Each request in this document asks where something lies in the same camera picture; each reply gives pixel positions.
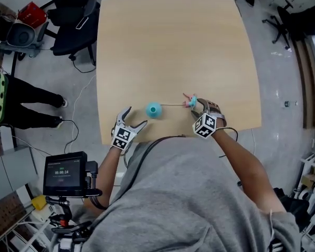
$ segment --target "table top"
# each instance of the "table top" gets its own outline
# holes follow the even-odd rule
[[[103,144],[111,143],[117,114],[127,125],[148,120],[138,142],[194,136],[182,93],[217,103],[236,130],[261,126],[259,84],[252,50],[234,0],[102,0],[97,40],[97,95]]]

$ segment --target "concrete floor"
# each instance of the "concrete floor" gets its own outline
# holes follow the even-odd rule
[[[253,132],[240,132],[238,142],[250,152],[255,152],[265,166],[273,187],[281,187],[289,193],[299,175],[299,158],[311,149],[313,131],[302,129],[302,91],[294,52],[285,50],[282,41],[272,44],[276,32],[261,22],[269,13],[260,2],[256,0],[255,6],[251,8],[244,0],[237,1],[256,62],[263,121],[262,127],[253,129]],[[56,32],[55,27],[49,25],[49,28]],[[43,48],[48,49],[53,43],[52,38],[45,36]],[[92,68],[87,51],[79,53],[76,65],[81,70]],[[74,101],[95,73],[81,74],[67,56],[54,56],[51,51],[45,50],[34,59],[25,58],[18,62],[15,76],[36,87],[59,93],[69,101],[68,108],[59,110],[43,104],[25,104],[26,106],[39,112],[72,119]],[[298,101],[298,105],[284,109],[282,104],[286,100]],[[101,163],[109,146],[101,143],[96,78],[92,79],[77,101],[74,121],[80,133],[71,151],[84,150],[89,160]],[[63,153],[66,142],[71,140],[71,132],[71,122],[65,122],[59,130],[16,130],[18,137],[51,154]],[[41,192],[45,159],[35,151],[33,155],[40,179],[31,184],[31,187],[34,191]],[[115,185],[120,184],[125,170],[121,159]]]

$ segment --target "person standing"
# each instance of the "person standing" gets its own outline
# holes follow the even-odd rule
[[[66,107],[68,101],[61,95],[36,88],[31,84],[0,72],[0,125],[19,129],[59,128],[61,116],[38,113],[22,103],[46,103],[53,107]]]

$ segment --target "digital display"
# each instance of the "digital display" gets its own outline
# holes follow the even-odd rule
[[[80,185],[80,160],[50,162],[47,167],[46,186],[78,187]]]

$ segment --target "sneaker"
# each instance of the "sneaker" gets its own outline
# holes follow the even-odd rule
[[[60,115],[59,117],[56,118],[55,124],[57,125],[54,129],[57,130],[61,125],[63,124],[64,120],[63,117]]]
[[[67,107],[68,106],[68,100],[67,99],[65,99],[65,98],[63,98],[63,103],[62,103],[62,105],[61,105],[61,107]]]

